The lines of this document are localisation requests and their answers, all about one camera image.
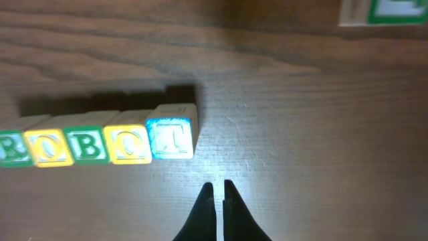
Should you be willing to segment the yellow O block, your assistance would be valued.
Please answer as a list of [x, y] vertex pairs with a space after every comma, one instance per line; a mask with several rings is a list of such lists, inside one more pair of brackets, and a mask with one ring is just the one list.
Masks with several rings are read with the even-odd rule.
[[149, 164], [152, 162], [145, 120], [152, 110], [120, 112], [103, 133], [111, 162], [115, 165]]
[[74, 164], [64, 129], [79, 124], [84, 114], [53, 116], [25, 131], [36, 167], [66, 167]]

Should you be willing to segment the blue T wooden block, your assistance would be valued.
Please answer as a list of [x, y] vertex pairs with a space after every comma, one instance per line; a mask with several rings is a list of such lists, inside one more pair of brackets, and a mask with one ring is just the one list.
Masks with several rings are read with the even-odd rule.
[[153, 159], [191, 159], [199, 134], [193, 103], [160, 104], [145, 119]]

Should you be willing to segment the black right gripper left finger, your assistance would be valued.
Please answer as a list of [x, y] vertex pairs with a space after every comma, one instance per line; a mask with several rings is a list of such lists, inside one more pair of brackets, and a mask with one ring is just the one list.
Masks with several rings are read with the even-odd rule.
[[181, 230], [173, 241], [216, 241], [217, 215], [213, 184], [204, 183]]

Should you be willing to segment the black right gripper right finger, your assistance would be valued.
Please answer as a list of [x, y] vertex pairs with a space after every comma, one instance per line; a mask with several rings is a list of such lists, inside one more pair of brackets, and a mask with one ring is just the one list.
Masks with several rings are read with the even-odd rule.
[[223, 237], [224, 241], [270, 241], [258, 226], [232, 180], [224, 181]]

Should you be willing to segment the green B wooden block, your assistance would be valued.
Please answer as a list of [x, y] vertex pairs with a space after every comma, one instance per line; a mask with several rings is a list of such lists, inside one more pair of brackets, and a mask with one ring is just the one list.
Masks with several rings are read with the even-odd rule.
[[118, 114], [118, 110], [99, 110], [67, 117], [63, 133], [75, 165], [110, 163], [103, 130]]

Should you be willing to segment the green R wooden block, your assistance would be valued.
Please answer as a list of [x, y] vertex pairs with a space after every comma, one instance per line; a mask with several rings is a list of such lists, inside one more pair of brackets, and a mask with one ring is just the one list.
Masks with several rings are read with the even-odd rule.
[[34, 166], [23, 134], [50, 117], [48, 114], [23, 116], [1, 123], [1, 168]]

